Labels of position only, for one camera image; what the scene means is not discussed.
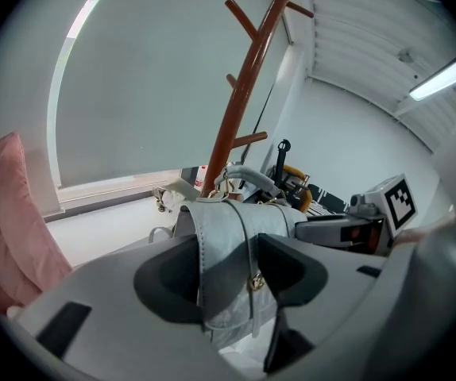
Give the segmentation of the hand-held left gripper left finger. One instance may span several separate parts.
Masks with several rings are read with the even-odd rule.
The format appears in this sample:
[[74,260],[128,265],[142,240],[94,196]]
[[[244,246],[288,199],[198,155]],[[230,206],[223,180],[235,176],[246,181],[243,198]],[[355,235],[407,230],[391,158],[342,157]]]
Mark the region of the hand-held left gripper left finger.
[[203,329],[195,236],[92,260],[3,322],[54,380],[262,380],[262,363]]

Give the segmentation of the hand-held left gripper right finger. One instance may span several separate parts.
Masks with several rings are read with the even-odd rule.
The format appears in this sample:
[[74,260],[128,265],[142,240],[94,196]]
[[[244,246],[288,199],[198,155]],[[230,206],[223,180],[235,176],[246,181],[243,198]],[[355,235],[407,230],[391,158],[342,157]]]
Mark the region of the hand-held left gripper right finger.
[[269,379],[368,380],[414,251],[379,257],[259,235],[259,268],[278,305]]

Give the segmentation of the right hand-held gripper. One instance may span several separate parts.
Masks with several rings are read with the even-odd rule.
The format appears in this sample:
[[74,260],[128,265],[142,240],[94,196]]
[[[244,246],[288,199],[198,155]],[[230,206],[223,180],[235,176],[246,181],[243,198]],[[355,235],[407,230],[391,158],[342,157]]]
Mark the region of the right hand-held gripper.
[[354,194],[346,215],[311,216],[296,223],[295,237],[311,244],[341,245],[351,252],[387,256],[397,235],[416,215],[408,181],[400,174]]

